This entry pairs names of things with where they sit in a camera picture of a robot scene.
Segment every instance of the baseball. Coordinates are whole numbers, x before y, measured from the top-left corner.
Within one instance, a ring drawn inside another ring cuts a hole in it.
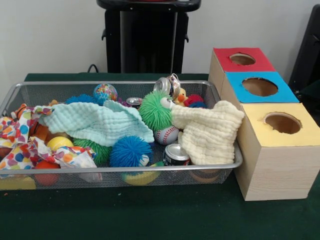
[[[175,126],[167,127],[163,130],[155,131],[154,139],[161,145],[169,145],[178,139],[179,129]]]

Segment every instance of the yellow ball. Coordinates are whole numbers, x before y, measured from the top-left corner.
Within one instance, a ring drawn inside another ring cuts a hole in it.
[[[51,148],[52,151],[56,151],[58,148],[73,147],[74,145],[72,141],[64,136],[56,136],[48,142],[47,146]]]

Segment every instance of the white wall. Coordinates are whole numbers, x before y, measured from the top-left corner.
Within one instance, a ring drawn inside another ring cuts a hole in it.
[[[212,47],[260,47],[289,80],[318,0],[202,0],[189,13],[183,72],[207,73]],[[27,73],[107,70],[95,0],[0,0],[0,101]]]

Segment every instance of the table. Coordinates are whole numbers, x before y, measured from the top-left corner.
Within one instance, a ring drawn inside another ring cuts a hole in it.
[[[29,74],[27,81],[154,80],[157,74]],[[181,80],[205,80],[187,74]],[[320,177],[309,198],[245,202],[224,184],[0,191],[7,239],[320,239]]]

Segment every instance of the white cloth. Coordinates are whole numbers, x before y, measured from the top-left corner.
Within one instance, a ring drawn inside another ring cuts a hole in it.
[[[232,164],[234,142],[245,114],[228,101],[213,109],[175,105],[172,124],[184,129],[178,142],[195,165]]]

